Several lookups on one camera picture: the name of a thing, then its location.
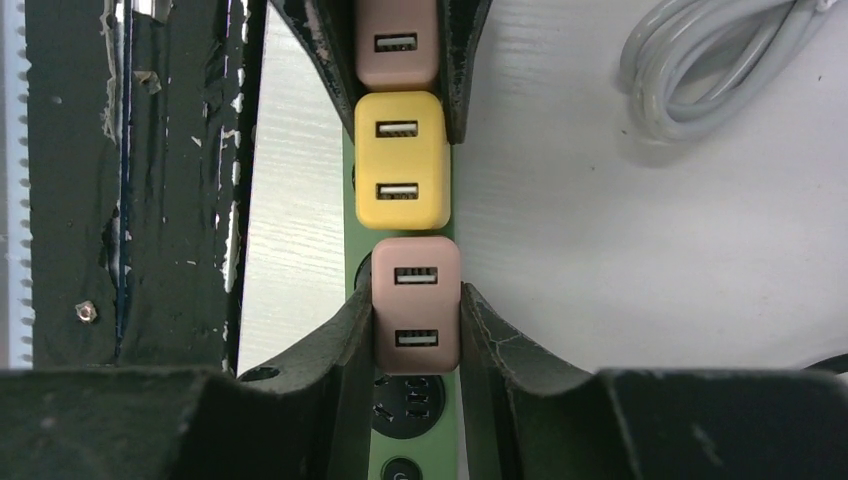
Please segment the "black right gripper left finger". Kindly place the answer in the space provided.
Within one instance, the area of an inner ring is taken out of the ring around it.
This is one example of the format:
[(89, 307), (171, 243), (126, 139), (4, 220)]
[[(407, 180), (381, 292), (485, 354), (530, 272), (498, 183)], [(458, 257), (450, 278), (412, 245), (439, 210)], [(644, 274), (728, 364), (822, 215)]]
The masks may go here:
[(1, 376), (5, 479), (364, 479), (371, 288), (239, 378), (205, 367)]

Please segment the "yellow adapter plug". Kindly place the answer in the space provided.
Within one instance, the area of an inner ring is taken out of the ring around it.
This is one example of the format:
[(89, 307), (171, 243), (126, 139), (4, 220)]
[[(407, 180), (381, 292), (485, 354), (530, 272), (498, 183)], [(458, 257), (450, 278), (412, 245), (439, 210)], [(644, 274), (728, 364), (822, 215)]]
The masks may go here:
[(451, 213), (450, 146), (427, 91), (370, 93), (354, 112), (355, 209), (373, 230), (437, 230)]

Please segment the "pink adapter plug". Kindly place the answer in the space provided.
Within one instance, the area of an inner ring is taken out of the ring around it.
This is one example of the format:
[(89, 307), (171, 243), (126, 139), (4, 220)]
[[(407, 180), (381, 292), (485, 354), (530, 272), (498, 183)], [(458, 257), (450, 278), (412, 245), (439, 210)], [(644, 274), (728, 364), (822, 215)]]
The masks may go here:
[(444, 236), (380, 241), (371, 258), (375, 360), (390, 375), (446, 374), (460, 360), (461, 266)]
[(355, 67), (370, 92), (433, 89), (439, 71), (434, 0), (358, 0)]

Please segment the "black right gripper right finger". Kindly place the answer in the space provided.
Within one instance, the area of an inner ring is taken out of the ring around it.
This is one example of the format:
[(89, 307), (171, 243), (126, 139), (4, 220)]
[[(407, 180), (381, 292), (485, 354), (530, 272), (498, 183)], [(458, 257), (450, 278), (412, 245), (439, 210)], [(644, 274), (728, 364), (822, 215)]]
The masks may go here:
[(473, 479), (843, 479), (847, 385), (810, 370), (584, 371), (461, 290)]

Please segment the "green power strip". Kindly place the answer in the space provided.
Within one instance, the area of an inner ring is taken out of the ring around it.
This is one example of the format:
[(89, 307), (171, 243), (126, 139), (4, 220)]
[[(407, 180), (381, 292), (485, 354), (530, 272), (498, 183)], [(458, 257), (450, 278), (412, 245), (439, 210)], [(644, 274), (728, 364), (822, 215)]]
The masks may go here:
[[(370, 256), (392, 231), (369, 230), (357, 220), (354, 147), (342, 135), (345, 292), (370, 279)], [(456, 372), (436, 376), (374, 376), (370, 479), (461, 479)]]

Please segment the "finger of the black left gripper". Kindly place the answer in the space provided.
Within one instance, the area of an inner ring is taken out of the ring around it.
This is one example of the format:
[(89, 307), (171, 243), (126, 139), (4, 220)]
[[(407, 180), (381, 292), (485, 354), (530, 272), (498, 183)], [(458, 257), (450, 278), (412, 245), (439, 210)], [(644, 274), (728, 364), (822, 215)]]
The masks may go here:
[(440, 35), (439, 93), (451, 145), (466, 137), (473, 71), (492, 0), (437, 2)]
[(355, 2), (352, 0), (271, 0), (300, 43), (343, 123), (354, 121), (365, 94), (355, 68)]

